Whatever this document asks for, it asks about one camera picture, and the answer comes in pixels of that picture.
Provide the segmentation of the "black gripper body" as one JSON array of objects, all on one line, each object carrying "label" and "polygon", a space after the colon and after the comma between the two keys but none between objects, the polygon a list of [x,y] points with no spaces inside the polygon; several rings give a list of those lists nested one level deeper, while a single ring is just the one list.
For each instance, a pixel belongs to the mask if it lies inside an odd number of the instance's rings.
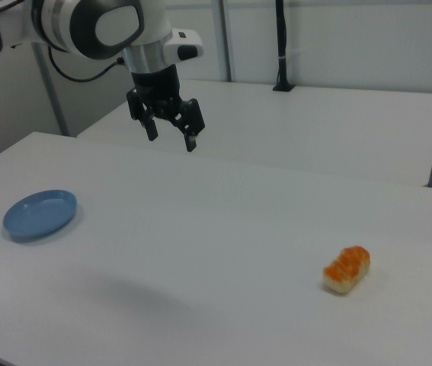
[{"label": "black gripper body", "polygon": [[135,85],[136,113],[141,115],[143,107],[151,108],[156,116],[165,113],[177,116],[180,109],[180,82],[176,65],[153,73],[131,73]]}]

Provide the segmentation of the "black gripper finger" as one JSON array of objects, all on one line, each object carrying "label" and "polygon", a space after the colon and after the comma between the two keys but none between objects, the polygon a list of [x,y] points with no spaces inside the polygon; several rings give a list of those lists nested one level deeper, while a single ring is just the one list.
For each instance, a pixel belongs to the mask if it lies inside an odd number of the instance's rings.
[{"label": "black gripper finger", "polygon": [[188,101],[170,101],[168,116],[171,124],[184,135],[186,150],[192,152],[197,147],[197,136],[205,128],[198,100],[192,98]]},{"label": "black gripper finger", "polygon": [[143,102],[135,88],[126,93],[126,99],[131,118],[140,122],[146,131],[149,141],[155,140],[158,137],[158,131],[152,108]]}]

